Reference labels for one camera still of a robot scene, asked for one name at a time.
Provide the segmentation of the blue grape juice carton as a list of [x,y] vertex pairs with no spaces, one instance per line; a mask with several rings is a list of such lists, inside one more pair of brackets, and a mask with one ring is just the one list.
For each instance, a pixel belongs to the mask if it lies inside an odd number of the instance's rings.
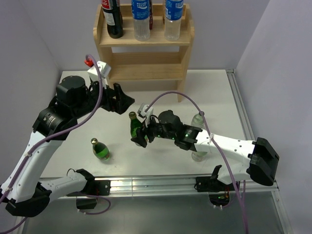
[[153,29],[153,3],[149,0],[149,29]]

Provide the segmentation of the Pocari Sweat bottle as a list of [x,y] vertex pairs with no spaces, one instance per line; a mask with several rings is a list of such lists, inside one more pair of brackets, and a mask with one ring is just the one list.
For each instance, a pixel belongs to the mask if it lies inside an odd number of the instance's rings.
[[149,1],[132,0],[132,16],[134,22],[134,36],[138,41],[146,41],[150,37],[149,28]]
[[179,39],[183,6],[184,0],[167,0],[165,2],[164,37],[168,41]]

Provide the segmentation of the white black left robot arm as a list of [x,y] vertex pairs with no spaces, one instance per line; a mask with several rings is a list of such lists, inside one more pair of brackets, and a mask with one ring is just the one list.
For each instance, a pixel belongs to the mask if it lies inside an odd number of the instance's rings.
[[56,95],[33,125],[18,165],[0,187],[0,199],[11,215],[35,217],[60,197],[95,194],[95,178],[85,169],[46,182],[39,178],[54,152],[67,139],[67,129],[78,127],[79,118],[95,112],[98,95],[99,83],[93,81],[86,86],[80,76],[67,76],[57,85]]

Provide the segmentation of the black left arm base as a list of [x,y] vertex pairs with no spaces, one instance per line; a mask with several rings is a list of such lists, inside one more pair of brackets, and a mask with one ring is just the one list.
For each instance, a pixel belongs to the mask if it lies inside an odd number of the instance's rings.
[[[95,196],[108,196],[110,193],[111,181],[110,180],[95,180],[90,188],[84,189],[79,192],[73,192],[67,195],[67,197],[78,197],[86,195]],[[88,197],[86,199],[76,198],[76,207],[80,210],[92,210],[96,207],[99,198]]]

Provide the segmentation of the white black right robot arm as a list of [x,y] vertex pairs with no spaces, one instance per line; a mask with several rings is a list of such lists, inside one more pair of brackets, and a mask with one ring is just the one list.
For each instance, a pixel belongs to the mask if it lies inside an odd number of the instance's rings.
[[264,186],[272,186],[275,182],[279,155],[265,138],[258,137],[253,141],[209,134],[204,129],[182,123],[171,110],[147,118],[136,129],[131,141],[146,147],[156,137],[173,140],[182,150],[234,160],[236,163],[229,169],[215,166],[210,177],[215,190],[222,190],[233,181],[251,179]]

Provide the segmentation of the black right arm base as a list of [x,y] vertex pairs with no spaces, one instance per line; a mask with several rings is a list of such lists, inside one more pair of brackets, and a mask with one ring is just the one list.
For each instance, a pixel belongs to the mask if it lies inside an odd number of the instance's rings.
[[197,192],[213,192],[218,193],[221,191],[234,191],[234,185],[229,185],[217,179],[217,176],[198,176],[195,178],[194,189]]

